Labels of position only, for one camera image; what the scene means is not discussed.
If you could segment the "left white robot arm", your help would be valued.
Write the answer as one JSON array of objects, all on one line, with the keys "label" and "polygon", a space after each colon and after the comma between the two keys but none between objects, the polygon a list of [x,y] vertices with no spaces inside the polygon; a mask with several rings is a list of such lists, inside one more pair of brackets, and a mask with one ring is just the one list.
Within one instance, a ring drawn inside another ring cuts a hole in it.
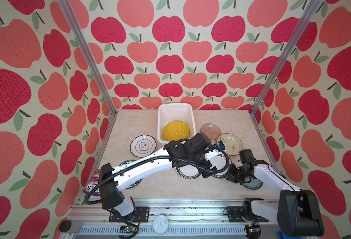
[{"label": "left white robot arm", "polygon": [[102,209],[115,210],[121,216],[132,214],[135,206],[133,200],[124,195],[124,190],[155,173],[190,165],[203,178],[208,178],[224,172],[229,163],[223,143],[212,144],[205,134],[198,133],[191,139],[172,140],[157,152],[132,163],[115,168],[105,164],[98,178]]}]

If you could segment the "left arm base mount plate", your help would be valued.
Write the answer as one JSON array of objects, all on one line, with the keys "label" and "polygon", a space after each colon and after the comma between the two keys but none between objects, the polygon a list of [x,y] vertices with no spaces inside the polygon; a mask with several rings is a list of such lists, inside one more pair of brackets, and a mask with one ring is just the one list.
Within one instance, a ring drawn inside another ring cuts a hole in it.
[{"label": "left arm base mount plate", "polygon": [[[134,211],[123,217],[130,223],[147,223],[149,221],[150,207],[136,207]],[[109,222],[123,223],[124,221],[117,214],[110,213]]]}]

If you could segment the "yellow dotted scalloped plate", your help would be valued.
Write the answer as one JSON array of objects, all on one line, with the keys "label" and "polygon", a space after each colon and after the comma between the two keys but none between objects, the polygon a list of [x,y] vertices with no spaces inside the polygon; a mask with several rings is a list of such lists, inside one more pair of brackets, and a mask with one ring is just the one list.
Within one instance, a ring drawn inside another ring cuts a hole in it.
[{"label": "yellow dotted scalloped plate", "polygon": [[190,128],[187,123],[179,120],[168,123],[162,131],[164,138],[167,141],[177,141],[189,137]]}]

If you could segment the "white plate green red rim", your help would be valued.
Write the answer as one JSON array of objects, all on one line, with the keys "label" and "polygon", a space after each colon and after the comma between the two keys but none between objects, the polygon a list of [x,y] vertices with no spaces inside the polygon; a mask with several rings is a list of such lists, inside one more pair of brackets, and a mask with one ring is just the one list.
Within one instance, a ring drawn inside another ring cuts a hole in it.
[{"label": "white plate green red rim", "polygon": [[201,176],[201,173],[198,171],[198,169],[191,165],[176,167],[175,169],[177,174],[185,180],[194,180]]}]

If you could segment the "white plate green lettered rim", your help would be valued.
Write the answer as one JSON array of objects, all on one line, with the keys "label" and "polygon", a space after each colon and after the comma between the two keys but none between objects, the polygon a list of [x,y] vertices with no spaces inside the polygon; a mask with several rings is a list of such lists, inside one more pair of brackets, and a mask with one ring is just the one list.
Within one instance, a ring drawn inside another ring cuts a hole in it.
[{"label": "white plate green lettered rim", "polygon": [[[212,167],[216,167],[217,170],[222,169],[226,165],[226,157],[223,154],[218,154],[210,158],[209,161],[212,164]],[[213,174],[212,177],[218,178],[218,179],[225,179],[227,172],[228,172],[228,168],[223,172],[220,172],[218,174]]]}]

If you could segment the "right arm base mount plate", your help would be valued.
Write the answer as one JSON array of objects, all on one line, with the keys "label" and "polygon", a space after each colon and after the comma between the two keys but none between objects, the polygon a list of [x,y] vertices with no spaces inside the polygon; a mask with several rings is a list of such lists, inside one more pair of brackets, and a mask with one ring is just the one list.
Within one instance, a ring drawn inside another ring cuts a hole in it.
[{"label": "right arm base mount plate", "polygon": [[222,214],[230,223],[267,223],[269,220],[259,216],[244,216],[242,207],[226,207]]}]

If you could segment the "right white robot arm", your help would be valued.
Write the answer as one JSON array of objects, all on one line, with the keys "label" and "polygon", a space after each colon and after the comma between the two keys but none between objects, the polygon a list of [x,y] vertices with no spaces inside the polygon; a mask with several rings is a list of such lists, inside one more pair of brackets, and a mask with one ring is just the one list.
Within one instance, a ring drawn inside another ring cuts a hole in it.
[{"label": "right white robot arm", "polygon": [[261,217],[277,224],[288,237],[321,237],[325,229],[318,198],[310,190],[303,190],[278,174],[272,165],[256,160],[250,149],[239,152],[242,166],[230,166],[227,179],[245,184],[247,179],[258,179],[277,196],[274,205],[261,198],[246,198],[238,216],[247,222]]}]

